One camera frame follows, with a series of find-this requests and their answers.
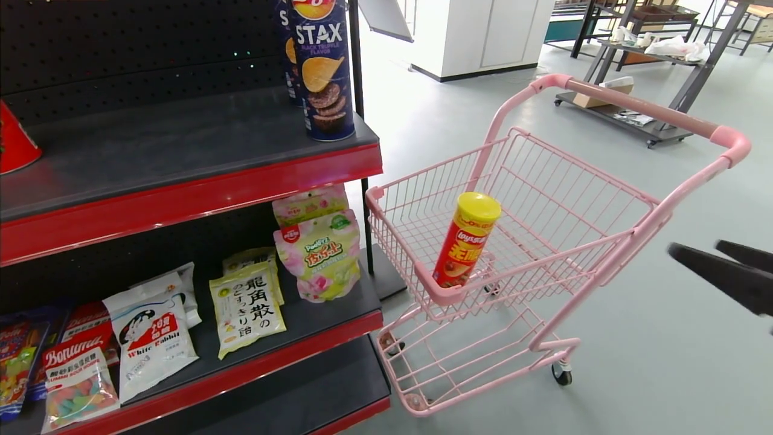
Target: snack package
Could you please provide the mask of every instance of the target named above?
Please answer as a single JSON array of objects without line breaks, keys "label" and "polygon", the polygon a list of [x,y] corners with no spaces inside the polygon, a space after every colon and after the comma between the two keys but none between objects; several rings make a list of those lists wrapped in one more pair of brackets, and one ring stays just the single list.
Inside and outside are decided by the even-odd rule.
[{"label": "snack package", "polygon": [[336,211],[344,211],[349,208],[349,199],[346,198],[343,184],[334,184],[275,200],[271,206],[274,208],[279,227],[284,228]]},{"label": "snack package", "polygon": [[[88,334],[92,334],[91,331],[94,329],[101,331],[100,334],[113,331],[110,325],[110,314],[99,300],[81,305],[73,311],[62,333],[61,343],[66,343],[76,335],[87,331],[89,331]],[[110,338],[105,340],[102,346],[102,354],[107,360],[107,365],[113,366],[118,364],[120,349],[115,337],[112,337],[112,334],[110,334]]]},{"label": "snack package", "polygon": [[223,260],[223,276],[237,272],[249,265],[262,262],[267,263],[268,268],[271,270],[271,278],[274,280],[274,299],[281,307],[284,305],[284,296],[282,296],[282,289],[279,286],[276,248],[253,248],[231,255]]},{"label": "snack package", "polygon": [[129,299],[142,300],[164,291],[167,293],[182,293],[182,305],[186,311],[188,329],[195,327],[201,323],[201,317],[199,317],[199,304],[196,303],[196,294],[193,291],[193,266],[193,262],[190,262],[142,283],[134,284],[129,291],[135,292],[135,294],[130,296]]},{"label": "snack package", "polygon": [[182,293],[161,293],[128,306],[103,301],[121,346],[121,404],[199,359],[182,300]]},{"label": "snack package", "polygon": [[359,279],[359,226],[352,210],[282,228],[274,241],[284,267],[298,277],[303,299],[346,296]]},{"label": "snack package", "polygon": [[0,420],[10,421],[22,412],[32,367],[48,322],[29,320],[0,327]]},{"label": "snack package", "polygon": [[77,334],[45,353],[47,396],[43,433],[121,406],[102,353],[113,333],[104,332],[92,329]]},{"label": "snack package", "polygon": [[[33,322],[42,320],[49,323],[48,334],[46,334],[46,338],[40,345],[40,354],[45,355],[48,349],[57,345],[62,339],[69,310],[62,307],[40,307],[26,314],[29,315],[29,319]],[[29,378],[27,399],[33,402],[46,398],[46,368],[43,362],[43,358],[38,358],[35,366],[32,368],[32,376]]]},{"label": "snack package", "polygon": [[218,358],[223,359],[227,353],[253,344],[258,338],[287,330],[273,297],[272,273],[271,267],[261,262],[209,281],[220,339]]}]

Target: wire basket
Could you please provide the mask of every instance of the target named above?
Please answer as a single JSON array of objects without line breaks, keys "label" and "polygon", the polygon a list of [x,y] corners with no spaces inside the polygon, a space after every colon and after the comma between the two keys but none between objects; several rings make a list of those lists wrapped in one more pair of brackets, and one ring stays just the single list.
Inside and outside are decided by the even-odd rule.
[{"label": "wire basket", "polygon": [[[456,199],[469,190],[497,199],[502,216],[447,303],[414,270],[434,268]],[[574,294],[658,203],[517,128],[371,193],[373,233],[432,320]]]}]

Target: rolling cart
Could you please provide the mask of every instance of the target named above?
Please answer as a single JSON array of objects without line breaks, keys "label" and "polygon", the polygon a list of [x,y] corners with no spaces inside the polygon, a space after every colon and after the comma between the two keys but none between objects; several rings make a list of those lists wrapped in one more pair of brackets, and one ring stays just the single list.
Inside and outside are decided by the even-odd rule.
[{"label": "rolling cart", "polygon": [[[662,119],[727,148],[716,161],[657,200],[605,171],[513,127],[508,113],[548,87],[561,87]],[[671,218],[674,207],[751,149],[739,132],[626,94],[550,74],[496,112],[484,145],[366,193],[371,228],[414,302],[378,333],[380,357],[403,405],[428,416],[510,379],[550,366],[572,382],[579,338],[555,333]],[[456,198],[477,191],[502,204],[475,273],[441,288],[431,270]],[[552,296],[568,301],[557,307]]]}]

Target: lay's stax can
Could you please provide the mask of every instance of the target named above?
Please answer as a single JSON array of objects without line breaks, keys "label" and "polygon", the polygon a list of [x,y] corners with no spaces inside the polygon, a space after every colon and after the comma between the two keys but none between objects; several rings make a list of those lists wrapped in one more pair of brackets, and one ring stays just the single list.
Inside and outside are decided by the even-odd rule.
[{"label": "lay's stax can", "polygon": [[344,0],[290,0],[306,131],[331,142],[354,134]]},{"label": "lay's stax can", "polygon": [[277,23],[277,38],[281,46],[282,70],[284,82],[288,87],[290,103],[303,107],[299,89],[301,80],[298,77],[298,61],[295,58],[294,26],[290,24],[290,9],[287,0],[274,0],[274,20]]},{"label": "lay's stax can", "polygon": [[502,206],[490,196],[476,192],[459,195],[454,219],[432,274],[440,287],[463,286],[467,282],[501,214]]}]

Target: shopping cart wheel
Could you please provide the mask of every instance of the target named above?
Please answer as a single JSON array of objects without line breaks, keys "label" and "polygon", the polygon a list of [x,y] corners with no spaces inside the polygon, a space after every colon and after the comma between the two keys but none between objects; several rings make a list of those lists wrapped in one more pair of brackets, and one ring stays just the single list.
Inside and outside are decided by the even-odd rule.
[{"label": "shopping cart wheel", "polygon": [[572,383],[572,371],[564,370],[561,363],[554,362],[550,366],[550,370],[553,372],[553,378],[556,379],[558,385],[567,386]]},{"label": "shopping cart wheel", "polygon": [[491,296],[496,296],[499,294],[499,286],[488,284],[487,286],[483,286],[483,289],[486,293],[488,293]]},{"label": "shopping cart wheel", "polygon": [[390,357],[393,357],[394,355],[399,354],[400,351],[405,349],[405,343],[402,342],[402,341],[400,343],[398,343],[397,346],[392,346],[392,344],[395,341],[397,341],[397,340],[392,335],[392,333],[391,332],[387,332],[386,334],[382,335],[381,338],[379,338],[379,346],[381,346],[381,348],[383,350],[386,350],[387,348],[389,348],[389,350],[386,351],[386,354],[389,355]]}]

